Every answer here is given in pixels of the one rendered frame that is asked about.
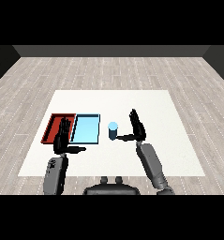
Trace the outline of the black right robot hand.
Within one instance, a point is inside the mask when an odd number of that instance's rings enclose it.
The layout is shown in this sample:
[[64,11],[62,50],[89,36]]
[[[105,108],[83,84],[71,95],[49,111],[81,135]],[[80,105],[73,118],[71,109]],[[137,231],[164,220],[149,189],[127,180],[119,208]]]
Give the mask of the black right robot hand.
[[117,140],[127,141],[137,141],[142,142],[146,139],[146,132],[143,123],[140,121],[139,116],[135,109],[133,109],[129,114],[130,123],[133,127],[133,133],[123,136],[117,136]]

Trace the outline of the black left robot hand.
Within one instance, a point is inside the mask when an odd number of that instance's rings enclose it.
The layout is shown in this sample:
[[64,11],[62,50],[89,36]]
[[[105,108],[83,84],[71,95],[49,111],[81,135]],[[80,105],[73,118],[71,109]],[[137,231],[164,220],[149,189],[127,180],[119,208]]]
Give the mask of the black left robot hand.
[[62,154],[78,154],[81,151],[85,151],[85,147],[69,146],[68,145],[68,134],[70,128],[70,121],[63,117],[59,124],[58,132],[56,133],[53,140],[53,152],[56,155]]

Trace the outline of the red shallow open box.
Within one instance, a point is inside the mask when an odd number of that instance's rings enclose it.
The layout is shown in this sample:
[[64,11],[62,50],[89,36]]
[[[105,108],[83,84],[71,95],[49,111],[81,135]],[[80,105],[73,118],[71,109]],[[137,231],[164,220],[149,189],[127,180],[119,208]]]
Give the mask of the red shallow open box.
[[69,130],[72,130],[76,114],[75,113],[53,113],[50,117],[48,125],[44,131],[41,143],[53,144],[54,137],[58,133],[60,122],[62,118],[66,118],[70,122]]

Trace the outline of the small blue can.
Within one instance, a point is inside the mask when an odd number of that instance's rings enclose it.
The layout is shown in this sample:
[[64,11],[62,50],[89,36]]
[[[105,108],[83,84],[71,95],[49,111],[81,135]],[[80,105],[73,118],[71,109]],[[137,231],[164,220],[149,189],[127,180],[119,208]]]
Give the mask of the small blue can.
[[110,122],[108,124],[108,130],[109,130],[109,139],[114,141],[116,139],[117,136],[117,129],[118,129],[118,125],[116,122]]

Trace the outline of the light blue shallow open box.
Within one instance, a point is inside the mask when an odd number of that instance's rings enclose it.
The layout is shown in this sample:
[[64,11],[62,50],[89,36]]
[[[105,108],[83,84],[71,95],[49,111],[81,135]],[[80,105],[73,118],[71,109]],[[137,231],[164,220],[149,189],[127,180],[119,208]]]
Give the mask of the light blue shallow open box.
[[70,135],[70,144],[98,144],[100,115],[78,113]]

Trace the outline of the dark grey robot body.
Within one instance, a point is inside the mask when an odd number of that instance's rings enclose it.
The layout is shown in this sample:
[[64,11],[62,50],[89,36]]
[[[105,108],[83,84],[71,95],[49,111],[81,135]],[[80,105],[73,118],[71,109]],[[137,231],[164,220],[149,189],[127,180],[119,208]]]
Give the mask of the dark grey robot body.
[[100,183],[87,187],[83,195],[140,195],[140,192],[136,187],[125,185],[121,176],[115,177],[114,184],[109,184],[108,177],[102,176]]

